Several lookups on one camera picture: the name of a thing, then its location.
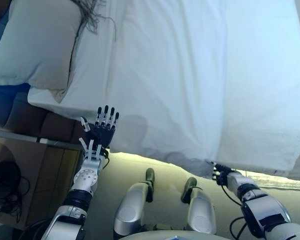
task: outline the pillow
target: pillow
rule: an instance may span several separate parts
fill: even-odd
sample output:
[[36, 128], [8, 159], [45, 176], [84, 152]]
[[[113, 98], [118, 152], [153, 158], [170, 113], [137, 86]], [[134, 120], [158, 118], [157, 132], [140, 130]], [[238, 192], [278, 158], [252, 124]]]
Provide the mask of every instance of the pillow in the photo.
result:
[[70, 0], [15, 1], [0, 41], [0, 85], [27, 82], [60, 102], [80, 24], [80, 8]]

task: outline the robotic arm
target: robotic arm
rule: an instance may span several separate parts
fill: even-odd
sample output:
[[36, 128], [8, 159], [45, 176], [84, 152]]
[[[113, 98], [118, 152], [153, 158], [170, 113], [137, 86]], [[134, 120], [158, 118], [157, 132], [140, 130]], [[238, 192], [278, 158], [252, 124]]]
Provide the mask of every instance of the robotic arm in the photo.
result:
[[99, 107], [96, 122], [93, 129], [84, 117], [81, 117], [81, 124], [85, 131], [88, 146], [80, 138], [84, 149], [83, 163], [81, 169], [74, 176], [73, 186], [68, 192], [62, 206], [59, 207], [50, 225], [42, 236], [41, 240], [83, 240], [85, 231], [83, 225], [87, 217], [87, 211], [94, 192], [97, 189], [97, 180], [103, 168], [104, 160], [108, 158], [106, 147], [109, 146], [119, 119], [117, 112], [112, 108], [110, 117], [108, 106], [105, 106], [104, 113]]
[[238, 171], [216, 164], [218, 185], [227, 186], [241, 202], [241, 211], [250, 232], [267, 240], [300, 240], [300, 225], [291, 222], [287, 209], [255, 182]]

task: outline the white blanket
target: white blanket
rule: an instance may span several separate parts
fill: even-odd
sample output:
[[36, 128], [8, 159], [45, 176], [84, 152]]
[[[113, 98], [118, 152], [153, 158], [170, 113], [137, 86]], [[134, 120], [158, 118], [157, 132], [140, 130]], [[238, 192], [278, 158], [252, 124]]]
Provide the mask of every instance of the white blanket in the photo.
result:
[[115, 20], [116, 42], [108, 19], [98, 35], [84, 31], [62, 103], [33, 88], [29, 102], [91, 122], [98, 106], [114, 106], [121, 121], [112, 150], [197, 175], [209, 175], [205, 160], [287, 175], [300, 155], [294, 1], [229, 0], [226, 11], [224, 3], [108, 0], [98, 11]]
[[227, 24], [224, 127], [217, 161], [286, 176], [300, 155], [295, 1], [231, 0]]

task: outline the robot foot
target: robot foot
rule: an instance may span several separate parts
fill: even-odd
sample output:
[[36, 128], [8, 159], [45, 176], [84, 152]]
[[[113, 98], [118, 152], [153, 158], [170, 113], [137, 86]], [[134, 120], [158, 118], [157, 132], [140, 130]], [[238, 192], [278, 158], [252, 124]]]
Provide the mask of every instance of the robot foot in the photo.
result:
[[146, 201], [151, 203], [154, 199], [155, 191], [155, 171], [152, 168], [148, 168], [145, 172], [145, 183], [148, 184], [148, 194], [146, 196]]
[[191, 200], [192, 189], [197, 187], [197, 179], [194, 177], [189, 177], [184, 185], [184, 190], [181, 195], [181, 202], [184, 204], [189, 204]]

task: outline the bedside table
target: bedside table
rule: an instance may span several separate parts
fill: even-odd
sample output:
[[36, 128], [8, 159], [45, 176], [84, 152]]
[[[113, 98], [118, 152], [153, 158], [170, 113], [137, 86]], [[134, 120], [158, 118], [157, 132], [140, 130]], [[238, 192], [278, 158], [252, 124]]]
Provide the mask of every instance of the bedside table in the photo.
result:
[[[69, 191], [81, 151], [75, 148], [0, 137], [0, 162], [14, 161], [30, 188], [22, 197], [20, 221], [0, 212], [0, 223], [24, 230], [27, 226], [52, 217]], [[19, 192], [25, 193], [28, 183], [21, 179]]]

